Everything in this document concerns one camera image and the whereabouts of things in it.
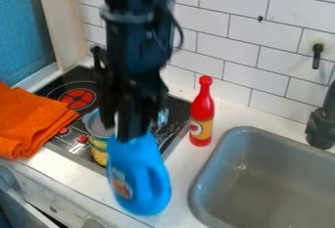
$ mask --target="bottle cap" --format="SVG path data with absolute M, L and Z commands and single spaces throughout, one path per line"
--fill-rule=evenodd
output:
M 213 79 L 210 76 L 203 75 L 200 77 L 199 82 L 202 85 L 211 85 L 213 83 Z

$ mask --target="white countertop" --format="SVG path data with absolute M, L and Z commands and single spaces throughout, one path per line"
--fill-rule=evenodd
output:
M 88 58 L 84 63 L 90 66 L 91 59 Z M 59 73 L 51 72 L 49 76 L 44 74 L 43 82 L 47 82 L 56 75 L 59 75 Z M 25 82 L 25 85 L 24 82 L 20 84 L 21 87 L 28 90 L 36 89 L 36 85 L 31 82 Z M 178 85 L 168 84 L 168 86 L 171 95 L 182 99 L 193 100 L 197 94 L 194 90 Z M 169 205 L 156 216 L 134 217 L 154 227 L 206 227 L 193 216 L 188 208 L 188 190 L 222 135 L 230 128 L 243 125 L 255 126 L 306 143 L 305 126 L 299 122 L 215 99 L 215 125 L 212 143 L 207 147 L 199 148 L 193 146 L 189 142 L 188 135 L 186 135 L 166 160 L 172 187 L 172 198 Z M 114 199 L 106 178 L 86 167 L 46 148 L 43 148 L 32 159 L 22 161 L 22 163 L 92 200 L 126 213 Z M 120 223 L 115 221 L 120 227 L 140 227 L 139 223 L 131 222 L 134 223 L 127 220 L 121 220 Z

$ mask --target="sink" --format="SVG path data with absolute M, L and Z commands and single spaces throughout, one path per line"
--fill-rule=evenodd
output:
M 188 203 L 209 227 L 334 228 L 335 156 L 258 128 L 233 128 Z

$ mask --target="toy stove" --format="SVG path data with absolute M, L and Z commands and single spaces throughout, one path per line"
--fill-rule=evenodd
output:
M 69 126 L 64 127 L 47 143 L 46 147 L 70 160 L 105 174 L 104 168 L 95 162 L 91 155 L 88 132 L 82 122 L 82 118 L 86 114 L 98 108 L 95 91 L 93 70 L 76 67 L 44 86 L 35 94 L 65 102 L 69 109 L 79 113 L 79 118 Z M 155 124 L 151 126 L 151 131 L 155 134 L 163 159 L 168 157 L 187 132 L 186 125 L 189 119 L 190 104 L 168 97 L 167 106 L 169 110 L 167 124 L 161 128 L 158 128 Z

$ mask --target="yellow label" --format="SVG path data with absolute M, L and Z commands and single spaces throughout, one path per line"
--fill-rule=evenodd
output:
M 197 121 L 191 119 L 190 132 L 192 137 L 199 140 L 206 140 L 212 137 L 213 120 Z

